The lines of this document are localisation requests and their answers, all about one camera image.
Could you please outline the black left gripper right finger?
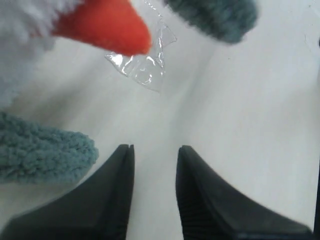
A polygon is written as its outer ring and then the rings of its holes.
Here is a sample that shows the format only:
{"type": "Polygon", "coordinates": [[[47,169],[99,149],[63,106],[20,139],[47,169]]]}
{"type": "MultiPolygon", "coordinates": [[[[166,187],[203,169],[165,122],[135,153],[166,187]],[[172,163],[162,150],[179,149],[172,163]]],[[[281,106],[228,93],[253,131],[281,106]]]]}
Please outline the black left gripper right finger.
{"type": "Polygon", "coordinates": [[[306,225],[280,215],[222,179],[191,147],[178,151],[176,200],[185,240],[312,240],[306,225]]]}

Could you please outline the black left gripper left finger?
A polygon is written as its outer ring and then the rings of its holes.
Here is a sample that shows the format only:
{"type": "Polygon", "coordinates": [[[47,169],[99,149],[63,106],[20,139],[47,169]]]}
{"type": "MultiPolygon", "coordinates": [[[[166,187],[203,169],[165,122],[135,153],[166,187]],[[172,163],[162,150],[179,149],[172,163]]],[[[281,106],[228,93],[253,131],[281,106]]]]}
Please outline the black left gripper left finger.
{"type": "Polygon", "coordinates": [[[86,181],[12,218],[2,240],[124,240],[131,210],[135,150],[122,144],[86,181]]]}

